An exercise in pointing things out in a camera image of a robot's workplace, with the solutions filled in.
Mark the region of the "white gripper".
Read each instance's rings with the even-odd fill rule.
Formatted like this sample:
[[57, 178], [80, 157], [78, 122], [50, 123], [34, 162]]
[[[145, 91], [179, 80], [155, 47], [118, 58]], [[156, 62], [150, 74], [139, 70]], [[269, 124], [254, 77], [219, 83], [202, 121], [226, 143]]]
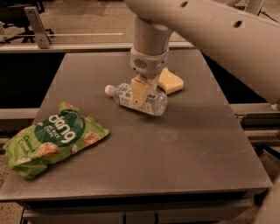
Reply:
[[168, 52], [159, 55], [147, 55], [139, 52], [134, 47], [130, 50], [130, 66], [138, 73], [131, 80], [131, 93], [133, 102], [141, 107], [146, 99], [148, 89], [155, 91], [158, 86], [158, 75], [167, 65]]

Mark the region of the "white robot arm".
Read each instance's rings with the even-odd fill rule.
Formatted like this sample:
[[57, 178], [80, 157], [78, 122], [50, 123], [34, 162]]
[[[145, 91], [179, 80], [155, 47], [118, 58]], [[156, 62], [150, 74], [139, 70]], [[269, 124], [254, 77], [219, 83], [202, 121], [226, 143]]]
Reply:
[[280, 25], [215, 0], [124, 0], [135, 14], [130, 66], [133, 101], [158, 84], [173, 32], [257, 92], [280, 102]]

